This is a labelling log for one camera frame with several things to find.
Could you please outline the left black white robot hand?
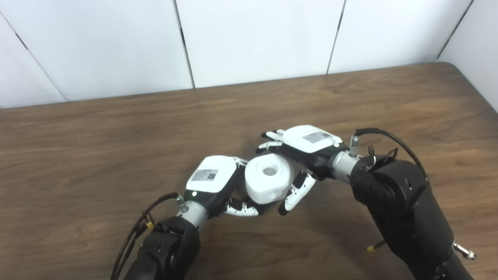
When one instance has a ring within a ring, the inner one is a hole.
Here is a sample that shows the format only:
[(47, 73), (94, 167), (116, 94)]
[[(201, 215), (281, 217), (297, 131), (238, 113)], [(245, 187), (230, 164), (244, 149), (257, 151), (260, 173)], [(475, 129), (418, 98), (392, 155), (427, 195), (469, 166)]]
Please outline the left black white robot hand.
[(244, 177), (248, 161), (232, 156), (208, 156), (196, 168), (186, 183), (184, 198), (203, 207), (207, 217), (222, 214), (234, 216), (259, 216), (264, 209), (249, 201), (231, 195)]

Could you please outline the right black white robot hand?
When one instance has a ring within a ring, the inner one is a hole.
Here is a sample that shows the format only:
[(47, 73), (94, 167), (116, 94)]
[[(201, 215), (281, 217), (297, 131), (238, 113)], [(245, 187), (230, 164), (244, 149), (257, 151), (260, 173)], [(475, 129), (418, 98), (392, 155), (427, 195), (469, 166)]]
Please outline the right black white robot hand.
[(335, 179), (331, 161), (349, 150), (340, 137), (312, 125), (267, 131), (261, 137), (268, 141), (256, 148), (256, 154), (268, 151), (294, 161), (301, 167), (279, 206), (282, 216), (293, 210), (317, 181)]

